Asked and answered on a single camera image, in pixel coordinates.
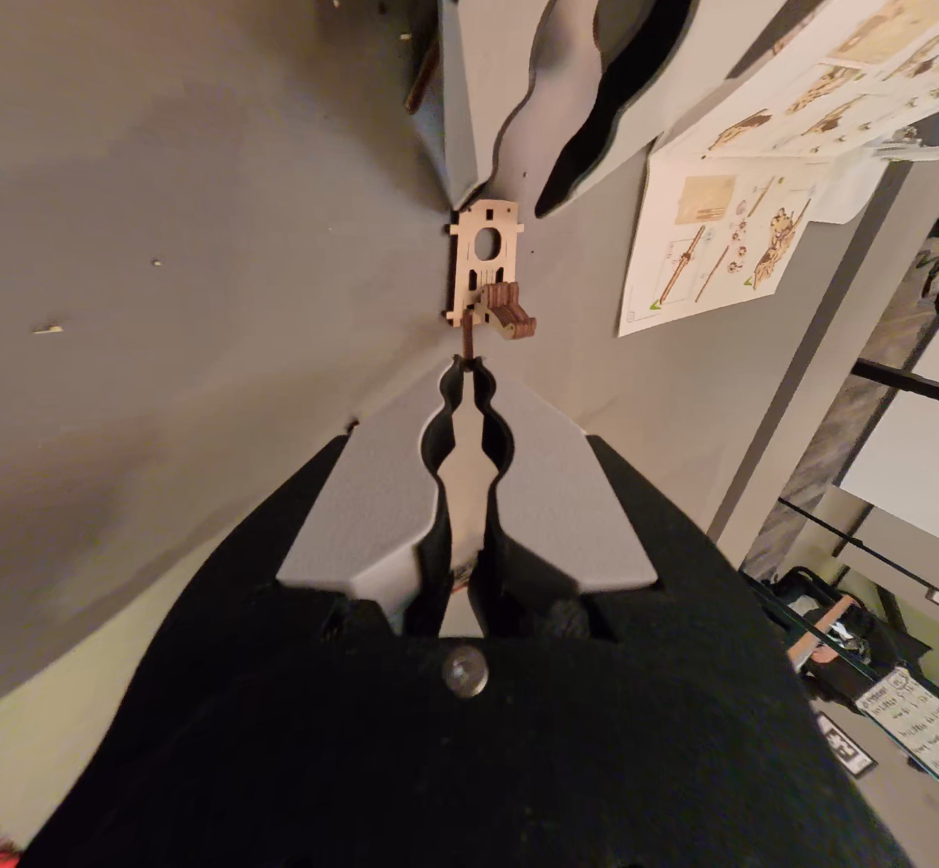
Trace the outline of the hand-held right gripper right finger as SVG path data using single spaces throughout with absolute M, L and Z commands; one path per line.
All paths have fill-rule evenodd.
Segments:
M 472 370 L 496 468 L 469 599 L 487 637 L 611 637 L 593 598 L 641 591 L 656 569 L 586 432 L 483 359 Z

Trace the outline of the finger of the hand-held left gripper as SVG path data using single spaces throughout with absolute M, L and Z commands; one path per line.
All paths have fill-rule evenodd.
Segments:
M 678 126 L 823 1 L 598 0 L 593 106 L 560 151 L 536 217 L 559 211 Z
M 460 209 L 497 167 L 501 134 L 534 90 L 533 54 L 557 0 L 439 0 L 445 185 Z

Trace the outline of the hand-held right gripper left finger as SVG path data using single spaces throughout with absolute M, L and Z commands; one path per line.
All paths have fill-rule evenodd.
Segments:
M 281 584 L 375 603 L 397 634 L 440 633 L 453 583 L 440 467 L 455 446 L 463 385 L 463 362 L 446 361 L 352 429 Z

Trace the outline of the brown wooden gear stack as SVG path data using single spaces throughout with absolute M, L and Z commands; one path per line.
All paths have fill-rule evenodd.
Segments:
M 475 306 L 479 322 L 499 333 L 506 340 L 521 340 L 534 336 L 537 321 L 520 305 L 517 281 L 486 284 Z

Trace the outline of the pale wooden plate part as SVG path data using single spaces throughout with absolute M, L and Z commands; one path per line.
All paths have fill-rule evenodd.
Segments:
M 482 297 L 485 285 L 510 283 L 516 280 L 517 242 L 524 226 L 518 221 L 516 202 L 503 199 L 478 200 L 452 218 L 448 227 L 455 245 L 452 258 L 452 308 L 445 319 L 459 327 L 464 311 Z M 497 251 L 489 257 L 477 253 L 481 234 L 494 233 Z

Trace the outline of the brown wooden piece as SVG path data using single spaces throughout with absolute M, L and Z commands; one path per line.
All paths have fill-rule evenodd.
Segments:
M 427 88 L 437 73 L 440 65 L 440 38 L 435 37 L 424 53 L 418 66 L 412 86 L 405 98 L 405 110 L 408 115 L 415 116 L 420 109 Z

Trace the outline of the black bag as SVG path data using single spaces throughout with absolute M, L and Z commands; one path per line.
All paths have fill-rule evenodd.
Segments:
M 817 640 L 806 657 L 792 666 L 808 696 L 859 714 L 856 700 L 902 669 L 926 685 L 920 661 L 931 648 L 870 611 L 856 595 L 843 592 L 809 569 L 794 568 L 774 582 L 745 580 L 781 640 L 792 652 L 810 628 L 846 601 L 845 610 Z

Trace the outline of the assembly instruction booklet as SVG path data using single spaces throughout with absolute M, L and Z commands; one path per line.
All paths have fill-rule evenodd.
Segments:
M 938 0 L 820 0 L 657 142 L 619 335 L 772 295 L 849 163 L 937 112 Z

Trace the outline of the thin black rod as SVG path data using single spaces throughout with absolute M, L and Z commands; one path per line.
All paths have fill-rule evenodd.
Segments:
M 857 548 L 861 550 L 862 552 L 864 552 L 869 557 L 889 567 L 895 573 L 898 573 L 899 575 L 902 575 L 908 580 L 918 584 L 920 587 L 924 588 L 923 597 L 929 603 L 932 603 L 933 605 L 938 606 L 938 588 L 936 584 L 931 583 L 928 579 L 921 577 L 916 572 L 910 569 L 907 569 L 901 564 L 893 561 L 887 556 L 876 551 L 874 548 L 867 545 L 865 542 L 857 538 L 855 535 L 839 530 L 838 528 L 831 525 L 830 523 L 818 518 L 817 516 L 813 515 L 811 512 L 805 510 L 803 507 L 800 507 L 783 497 L 778 498 L 778 503 L 784 505 L 789 510 L 791 510 L 792 512 L 802 517 L 804 520 L 807 520 L 825 529 L 828 533 L 835 535 L 840 540 L 840 542 L 843 543 L 842 545 L 843 547 L 852 546 L 854 548 Z

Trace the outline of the white panel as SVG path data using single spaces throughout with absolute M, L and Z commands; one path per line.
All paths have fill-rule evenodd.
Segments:
M 862 444 L 840 487 L 937 536 L 937 399 L 898 392 Z

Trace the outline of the black metal bar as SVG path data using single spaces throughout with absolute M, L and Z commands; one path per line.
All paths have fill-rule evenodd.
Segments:
M 938 400 L 938 381 L 924 378 L 907 370 L 858 359 L 851 368 L 851 375 L 897 392 L 909 392 L 934 401 Z

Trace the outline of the black and white marker tag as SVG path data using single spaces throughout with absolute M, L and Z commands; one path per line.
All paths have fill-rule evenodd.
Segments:
M 859 780 L 878 767 L 878 762 L 874 757 L 857 744 L 827 714 L 816 711 L 815 719 L 833 756 L 853 779 Z

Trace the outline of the white printed label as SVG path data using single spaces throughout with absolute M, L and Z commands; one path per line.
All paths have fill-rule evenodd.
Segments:
M 938 778 L 938 697 L 929 684 L 898 666 L 863 692 L 854 706 Z

